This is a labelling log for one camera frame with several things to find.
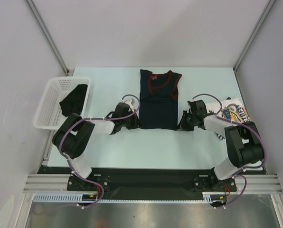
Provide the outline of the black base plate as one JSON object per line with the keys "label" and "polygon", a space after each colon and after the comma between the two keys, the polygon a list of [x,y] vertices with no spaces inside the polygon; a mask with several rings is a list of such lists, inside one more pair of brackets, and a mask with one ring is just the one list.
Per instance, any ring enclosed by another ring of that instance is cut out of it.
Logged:
{"label": "black base plate", "polygon": [[66,176],[66,190],[103,196],[104,200],[199,200],[205,192],[238,193],[243,178],[217,180],[210,170],[95,168],[86,181],[69,168],[42,166],[38,174]]}

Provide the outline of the navy tank top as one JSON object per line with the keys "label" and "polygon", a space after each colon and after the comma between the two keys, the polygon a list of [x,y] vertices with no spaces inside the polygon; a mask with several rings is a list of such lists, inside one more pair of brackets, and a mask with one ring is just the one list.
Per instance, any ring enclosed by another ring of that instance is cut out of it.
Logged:
{"label": "navy tank top", "polygon": [[178,83],[182,74],[154,74],[140,70],[139,119],[142,129],[176,130],[178,127]]}

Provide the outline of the white plastic basket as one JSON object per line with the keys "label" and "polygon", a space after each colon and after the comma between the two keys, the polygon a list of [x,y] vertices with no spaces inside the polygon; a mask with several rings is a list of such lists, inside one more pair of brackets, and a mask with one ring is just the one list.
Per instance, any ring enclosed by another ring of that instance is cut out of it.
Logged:
{"label": "white plastic basket", "polygon": [[62,115],[62,109],[59,103],[78,85],[87,85],[85,100],[81,111],[81,115],[83,116],[89,97],[91,79],[81,76],[54,77],[50,79],[45,86],[33,120],[34,127],[37,129],[58,130],[66,119],[66,117]]}

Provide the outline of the right aluminium frame post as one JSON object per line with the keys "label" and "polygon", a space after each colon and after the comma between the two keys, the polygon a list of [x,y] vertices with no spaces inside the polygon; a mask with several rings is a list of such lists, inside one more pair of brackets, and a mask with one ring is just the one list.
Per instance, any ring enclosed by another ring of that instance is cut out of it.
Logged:
{"label": "right aluminium frame post", "polygon": [[242,62],[244,61],[245,57],[247,56],[251,46],[253,45],[253,43],[255,42],[257,36],[259,35],[262,27],[264,26],[266,20],[268,19],[271,11],[273,10],[273,7],[275,6],[275,4],[277,3],[277,0],[269,0],[263,10],[263,12],[261,13],[259,19],[257,20],[255,27],[253,28],[246,44],[244,45],[244,48],[241,52],[241,54],[239,55],[234,67],[233,67],[233,71],[234,73],[236,73],[238,71],[238,69],[240,68]]}

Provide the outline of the left aluminium frame post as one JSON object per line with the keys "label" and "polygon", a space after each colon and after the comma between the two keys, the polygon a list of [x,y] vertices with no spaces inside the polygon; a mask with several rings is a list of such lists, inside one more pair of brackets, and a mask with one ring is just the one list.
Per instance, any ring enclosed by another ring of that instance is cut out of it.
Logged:
{"label": "left aluminium frame post", "polygon": [[58,65],[60,66],[63,74],[65,76],[68,75],[69,73],[69,69],[67,68],[58,48],[57,48],[57,45],[55,44],[50,32],[49,32],[49,29],[48,27],[46,26],[41,14],[40,14],[40,11],[38,10],[36,4],[34,3],[33,0],[24,0],[32,18],[34,19],[36,25],[38,26],[42,36],[44,37],[49,49],[51,50],[54,58],[56,59]]}

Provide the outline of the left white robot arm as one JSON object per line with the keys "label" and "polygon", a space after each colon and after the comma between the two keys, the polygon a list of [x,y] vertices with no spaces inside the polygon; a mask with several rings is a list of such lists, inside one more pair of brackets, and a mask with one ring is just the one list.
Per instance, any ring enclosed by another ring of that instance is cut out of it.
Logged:
{"label": "left white robot arm", "polygon": [[90,175],[92,168],[83,155],[90,137],[95,134],[113,135],[124,127],[128,130],[139,128],[138,109],[134,109],[133,105],[133,99],[122,100],[103,118],[82,118],[78,114],[70,114],[54,134],[52,144],[79,177],[77,183],[84,190],[94,186],[94,177]]}

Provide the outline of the black garment in basket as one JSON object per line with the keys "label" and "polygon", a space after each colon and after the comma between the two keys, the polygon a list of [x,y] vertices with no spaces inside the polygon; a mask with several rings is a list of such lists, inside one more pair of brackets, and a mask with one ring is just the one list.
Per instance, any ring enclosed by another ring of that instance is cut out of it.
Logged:
{"label": "black garment in basket", "polygon": [[85,95],[88,86],[77,85],[60,103],[62,115],[68,117],[70,114],[80,115],[83,110]]}

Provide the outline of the aluminium frame post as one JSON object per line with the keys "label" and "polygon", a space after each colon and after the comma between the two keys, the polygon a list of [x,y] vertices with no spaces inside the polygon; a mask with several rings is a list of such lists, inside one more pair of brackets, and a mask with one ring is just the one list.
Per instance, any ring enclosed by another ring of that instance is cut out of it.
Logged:
{"label": "aluminium frame post", "polygon": [[257,20],[255,27],[253,28],[246,44],[244,45],[244,48],[241,52],[241,54],[239,55],[234,67],[233,67],[233,71],[234,73],[236,73],[238,71],[238,69],[240,68],[242,62],[244,61],[245,57],[247,56],[251,46],[253,45],[253,43],[255,42],[257,36],[259,35],[262,27],[264,26],[266,20],[268,19],[271,11],[273,10],[273,7],[275,6],[275,4],[277,3],[277,0],[269,0],[263,10],[263,12],[261,13],[259,19]]}
{"label": "aluminium frame post", "polygon": [[32,18],[34,19],[36,25],[38,26],[42,36],[44,37],[49,49],[51,50],[54,58],[56,59],[58,65],[60,66],[63,74],[65,76],[68,75],[69,73],[69,69],[67,68],[58,48],[57,48],[57,45],[55,44],[50,32],[49,32],[49,29],[48,27],[46,26],[41,14],[40,14],[40,11],[38,10],[36,4],[34,3],[33,0],[24,0]]}

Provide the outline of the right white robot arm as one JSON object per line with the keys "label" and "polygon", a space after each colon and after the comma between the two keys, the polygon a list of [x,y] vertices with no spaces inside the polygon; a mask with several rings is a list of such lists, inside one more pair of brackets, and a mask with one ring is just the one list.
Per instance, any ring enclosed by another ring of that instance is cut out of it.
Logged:
{"label": "right white robot arm", "polygon": [[210,110],[203,100],[188,102],[178,125],[180,130],[196,127],[218,134],[226,141],[227,157],[210,170],[208,186],[221,190],[226,181],[245,169],[258,169],[266,162],[266,151],[257,127],[241,104],[218,102],[219,109]]}

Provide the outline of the white tank top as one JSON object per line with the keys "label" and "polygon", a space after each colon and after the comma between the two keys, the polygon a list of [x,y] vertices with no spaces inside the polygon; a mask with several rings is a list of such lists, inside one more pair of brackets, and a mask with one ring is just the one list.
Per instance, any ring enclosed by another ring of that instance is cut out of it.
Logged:
{"label": "white tank top", "polygon": [[251,118],[249,117],[243,103],[239,98],[231,99],[230,97],[226,100],[221,101],[222,109],[220,112],[220,104],[218,102],[206,103],[206,109],[210,113],[215,113],[218,116],[232,120],[235,122],[250,122]]}

